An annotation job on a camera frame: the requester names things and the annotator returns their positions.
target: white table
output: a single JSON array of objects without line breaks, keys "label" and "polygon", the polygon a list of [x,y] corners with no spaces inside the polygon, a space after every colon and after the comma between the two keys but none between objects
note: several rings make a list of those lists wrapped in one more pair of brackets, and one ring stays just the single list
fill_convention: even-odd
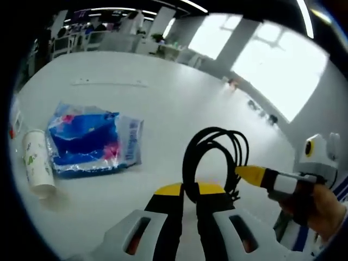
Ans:
[{"label": "white table", "polygon": [[[148,87],[126,85],[140,80]],[[60,101],[96,105],[145,120],[143,164],[116,175],[57,180],[56,202],[39,202],[29,189],[21,159],[23,132],[11,141],[13,171],[28,214],[43,239],[61,258],[92,250],[104,233],[134,209],[144,209],[160,186],[180,182],[186,146],[202,128],[219,126],[243,132],[250,164],[291,171],[294,150],[274,128],[248,108],[247,96],[233,92],[208,74],[163,59],[130,53],[82,52],[54,59],[18,94],[24,120],[45,129]],[[231,147],[227,139],[221,142]],[[197,170],[200,180],[226,179],[225,158],[210,151]],[[266,192],[239,184],[244,207],[272,226],[280,208]],[[194,205],[185,202],[184,229],[177,259],[203,260],[196,234]]]}]

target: black cable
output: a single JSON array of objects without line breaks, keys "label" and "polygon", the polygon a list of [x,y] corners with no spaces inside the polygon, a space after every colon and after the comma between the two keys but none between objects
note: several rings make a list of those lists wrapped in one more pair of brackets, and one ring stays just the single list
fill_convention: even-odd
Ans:
[{"label": "black cable", "polygon": [[336,180],[337,180],[337,175],[338,175],[338,170],[336,170],[336,173],[335,173],[335,179],[333,180],[333,182],[332,182],[331,186],[330,186],[328,189],[332,189],[332,188],[333,188],[333,186],[335,185]]},{"label": "black cable", "polygon": [[[234,159],[228,151],[228,149],[226,149],[214,140],[223,135],[227,135],[233,144]],[[245,143],[246,157],[244,160],[244,164],[242,148],[237,136],[240,136]],[[225,130],[219,127],[209,127],[201,130],[192,138],[192,140],[189,142],[186,148],[183,160],[182,173],[183,184],[187,192],[187,196],[193,202],[196,202],[194,192],[188,192],[188,188],[192,188],[195,184],[196,169],[203,155],[213,148],[221,150],[226,157],[227,178],[224,190],[231,195],[233,201],[236,201],[239,199],[239,193],[238,191],[236,191],[236,187],[240,181],[240,177],[237,174],[235,174],[234,171],[236,166],[247,165],[249,159],[249,144],[243,133],[237,132],[235,130]]]}]

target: window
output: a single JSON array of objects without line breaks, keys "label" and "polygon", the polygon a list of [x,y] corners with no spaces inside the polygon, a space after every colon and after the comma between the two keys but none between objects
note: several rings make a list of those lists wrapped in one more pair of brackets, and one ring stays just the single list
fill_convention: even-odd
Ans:
[{"label": "window", "polygon": [[232,66],[291,122],[314,92],[327,54],[302,35],[262,24]]},{"label": "window", "polygon": [[277,40],[280,33],[281,28],[277,24],[264,23],[258,28],[256,35],[265,41],[274,42]]},{"label": "window", "polygon": [[193,37],[189,48],[215,60],[240,20],[241,16],[237,15],[207,16]]}]

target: blue plastic package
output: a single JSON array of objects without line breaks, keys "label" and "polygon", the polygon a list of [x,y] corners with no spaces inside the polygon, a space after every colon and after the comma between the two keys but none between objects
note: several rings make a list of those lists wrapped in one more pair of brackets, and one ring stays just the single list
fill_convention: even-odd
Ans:
[{"label": "blue plastic package", "polygon": [[77,178],[140,164],[142,124],[97,107],[59,104],[47,129],[53,170],[59,177]]}]

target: paper cup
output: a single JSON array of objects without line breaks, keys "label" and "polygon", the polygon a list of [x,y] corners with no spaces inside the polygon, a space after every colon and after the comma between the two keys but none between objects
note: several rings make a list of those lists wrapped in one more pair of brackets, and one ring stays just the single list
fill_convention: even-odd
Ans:
[{"label": "paper cup", "polygon": [[24,161],[31,191],[47,198],[55,191],[52,169],[48,162],[45,132],[30,130],[23,138]]}]

